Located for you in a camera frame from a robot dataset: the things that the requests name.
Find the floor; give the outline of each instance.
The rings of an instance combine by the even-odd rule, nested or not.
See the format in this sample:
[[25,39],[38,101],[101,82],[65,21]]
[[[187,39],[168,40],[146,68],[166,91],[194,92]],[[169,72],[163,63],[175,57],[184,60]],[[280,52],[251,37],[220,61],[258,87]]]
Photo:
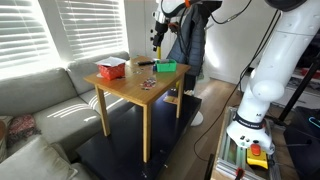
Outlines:
[[[218,116],[224,110],[226,100],[234,88],[233,84],[215,79],[197,84],[195,96],[202,99],[200,112],[203,114],[204,122],[199,126],[188,128],[175,146],[165,168],[157,179],[194,180],[204,178],[208,163],[206,160],[209,159],[211,153],[215,153],[218,145],[223,115],[219,118]],[[227,106],[238,106],[241,98],[242,94],[236,90]],[[271,106],[268,111],[270,116],[275,117],[278,117],[280,113],[281,108],[277,106]]]

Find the window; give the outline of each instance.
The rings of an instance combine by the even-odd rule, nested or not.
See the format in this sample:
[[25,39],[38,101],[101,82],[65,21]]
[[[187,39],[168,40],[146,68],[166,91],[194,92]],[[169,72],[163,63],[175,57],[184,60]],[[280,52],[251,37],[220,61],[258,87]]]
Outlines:
[[39,62],[57,59],[59,56],[38,1],[1,0],[0,78],[28,73],[28,70],[34,71]]
[[74,60],[128,51],[123,0],[56,0]]

